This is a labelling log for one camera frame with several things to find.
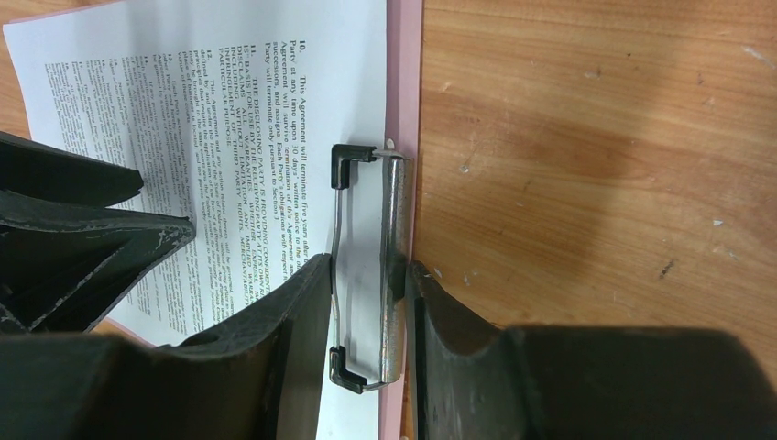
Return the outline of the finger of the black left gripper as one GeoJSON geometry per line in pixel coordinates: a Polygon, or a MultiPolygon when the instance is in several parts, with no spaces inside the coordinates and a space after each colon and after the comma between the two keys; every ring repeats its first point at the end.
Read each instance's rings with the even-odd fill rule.
{"type": "Polygon", "coordinates": [[[185,217],[114,209],[1,213],[1,332],[86,332],[194,239],[185,217]]]}
{"type": "Polygon", "coordinates": [[[137,170],[1,134],[1,189],[63,204],[109,207],[139,195],[137,170]]]}

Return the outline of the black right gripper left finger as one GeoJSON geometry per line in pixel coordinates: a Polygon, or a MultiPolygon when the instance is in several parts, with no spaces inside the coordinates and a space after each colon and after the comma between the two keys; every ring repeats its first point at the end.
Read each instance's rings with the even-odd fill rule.
{"type": "Polygon", "coordinates": [[[1,340],[4,439],[313,439],[331,257],[178,346],[116,335],[1,340]]]}

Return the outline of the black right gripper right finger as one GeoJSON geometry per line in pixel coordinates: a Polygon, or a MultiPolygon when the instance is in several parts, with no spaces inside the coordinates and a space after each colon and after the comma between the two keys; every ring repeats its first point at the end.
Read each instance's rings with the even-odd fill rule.
{"type": "Polygon", "coordinates": [[[420,439],[773,439],[776,393],[733,335],[707,328],[512,325],[406,278],[420,439]]]}

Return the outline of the metal clipboard clip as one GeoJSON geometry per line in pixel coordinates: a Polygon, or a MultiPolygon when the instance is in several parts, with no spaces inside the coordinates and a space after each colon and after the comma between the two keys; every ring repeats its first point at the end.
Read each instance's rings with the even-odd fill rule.
{"type": "Polygon", "coordinates": [[[403,371],[414,181],[414,159],[394,148],[332,147],[329,378],[356,394],[380,390],[403,371]]]}

